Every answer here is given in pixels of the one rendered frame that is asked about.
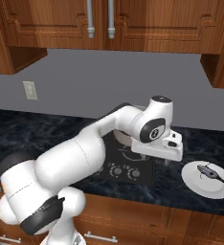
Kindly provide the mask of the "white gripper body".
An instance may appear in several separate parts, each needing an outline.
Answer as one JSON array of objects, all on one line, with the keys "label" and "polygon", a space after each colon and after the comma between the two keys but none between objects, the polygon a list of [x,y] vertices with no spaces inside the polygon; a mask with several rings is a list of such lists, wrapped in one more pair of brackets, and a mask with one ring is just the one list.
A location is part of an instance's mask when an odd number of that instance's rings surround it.
[{"label": "white gripper body", "polygon": [[132,141],[131,150],[135,153],[140,153],[156,158],[167,159],[171,161],[181,162],[183,159],[183,144],[177,147],[142,144],[136,140]]}]

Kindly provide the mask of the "white pot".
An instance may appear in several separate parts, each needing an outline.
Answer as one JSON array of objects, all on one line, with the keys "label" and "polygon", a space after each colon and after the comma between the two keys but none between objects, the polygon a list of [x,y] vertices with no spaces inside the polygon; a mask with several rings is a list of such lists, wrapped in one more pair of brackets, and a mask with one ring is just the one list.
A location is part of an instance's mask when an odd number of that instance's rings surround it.
[{"label": "white pot", "polygon": [[114,130],[113,131],[115,139],[122,145],[125,146],[131,146],[132,140],[131,137],[125,134],[124,132],[120,130]]}]

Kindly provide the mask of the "grey frozen meat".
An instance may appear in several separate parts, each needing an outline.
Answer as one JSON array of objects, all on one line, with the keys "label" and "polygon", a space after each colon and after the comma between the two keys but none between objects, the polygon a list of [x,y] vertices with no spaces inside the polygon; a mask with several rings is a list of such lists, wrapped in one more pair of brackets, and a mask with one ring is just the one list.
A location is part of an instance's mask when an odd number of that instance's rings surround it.
[{"label": "grey frozen meat", "polygon": [[210,179],[215,179],[224,184],[224,179],[220,177],[220,175],[213,169],[209,167],[209,165],[198,165],[197,169],[200,172],[200,176],[205,175]]}]

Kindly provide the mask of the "black hob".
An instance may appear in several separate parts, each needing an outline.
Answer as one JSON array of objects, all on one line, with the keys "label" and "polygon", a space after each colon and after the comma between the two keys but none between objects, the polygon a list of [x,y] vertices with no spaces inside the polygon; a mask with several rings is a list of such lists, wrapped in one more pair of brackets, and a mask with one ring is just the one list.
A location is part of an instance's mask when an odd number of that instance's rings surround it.
[{"label": "black hob", "polygon": [[[155,165],[152,157],[132,152],[129,146],[122,145],[115,139],[113,132],[105,135],[103,140],[106,146],[105,161],[93,177],[130,184],[154,185]],[[109,170],[112,166],[122,168],[123,172],[118,178],[110,175]],[[127,177],[127,172],[131,168],[137,168],[141,173],[137,181]]]}]

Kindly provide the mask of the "black hob knob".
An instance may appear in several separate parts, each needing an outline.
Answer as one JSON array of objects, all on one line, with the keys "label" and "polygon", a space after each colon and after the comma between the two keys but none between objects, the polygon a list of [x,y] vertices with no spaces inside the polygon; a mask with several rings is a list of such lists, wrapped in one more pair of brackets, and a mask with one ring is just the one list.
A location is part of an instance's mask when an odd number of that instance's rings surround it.
[{"label": "black hob knob", "polygon": [[112,166],[109,173],[112,177],[118,178],[122,174],[123,170],[120,166]]},{"label": "black hob knob", "polygon": [[137,181],[138,178],[140,177],[141,173],[137,168],[131,168],[127,172],[127,177],[133,181]]}]

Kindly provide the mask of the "white round plate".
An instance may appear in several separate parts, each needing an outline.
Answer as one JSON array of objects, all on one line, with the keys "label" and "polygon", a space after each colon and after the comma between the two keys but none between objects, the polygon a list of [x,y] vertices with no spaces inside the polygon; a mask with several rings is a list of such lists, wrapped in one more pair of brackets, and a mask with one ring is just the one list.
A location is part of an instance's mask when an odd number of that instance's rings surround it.
[{"label": "white round plate", "polygon": [[200,176],[198,165],[209,165],[224,179],[224,168],[205,161],[193,161],[184,165],[181,175],[186,186],[193,192],[210,199],[224,199],[224,184],[218,180]]}]

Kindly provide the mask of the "wooden base cupboard door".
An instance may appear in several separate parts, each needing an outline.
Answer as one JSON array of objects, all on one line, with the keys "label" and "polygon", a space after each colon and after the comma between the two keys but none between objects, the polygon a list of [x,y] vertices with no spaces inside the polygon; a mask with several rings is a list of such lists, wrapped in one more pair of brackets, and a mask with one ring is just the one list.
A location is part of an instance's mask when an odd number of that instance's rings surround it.
[{"label": "wooden base cupboard door", "polygon": [[192,212],[182,245],[224,245],[224,216]]}]

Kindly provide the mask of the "wooden wall cupboard door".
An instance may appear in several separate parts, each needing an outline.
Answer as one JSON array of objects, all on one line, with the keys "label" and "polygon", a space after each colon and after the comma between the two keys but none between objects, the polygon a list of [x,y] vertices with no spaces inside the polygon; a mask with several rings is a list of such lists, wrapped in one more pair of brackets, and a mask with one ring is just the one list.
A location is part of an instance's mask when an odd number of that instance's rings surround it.
[{"label": "wooden wall cupboard door", "polygon": [[92,0],[94,37],[87,35],[86,0],[0,0],[13,47],[100,50],[99,0]]},{"label": "wooden wall cupboard door", "polygon": [[[108,0],[104,0],[108,30]],[[110,50],[219,55],[224,0],[114,0]]]}]

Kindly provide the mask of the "white wall socket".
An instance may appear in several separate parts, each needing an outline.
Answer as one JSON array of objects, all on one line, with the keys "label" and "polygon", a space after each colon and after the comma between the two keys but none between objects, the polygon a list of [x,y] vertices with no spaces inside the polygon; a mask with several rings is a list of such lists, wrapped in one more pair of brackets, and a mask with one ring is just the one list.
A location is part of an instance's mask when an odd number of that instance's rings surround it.
[{"label": "white wall socket", "polygon": [[37,93],[33,81],[24,81],[24,89],[28,100],[37,100]]}]

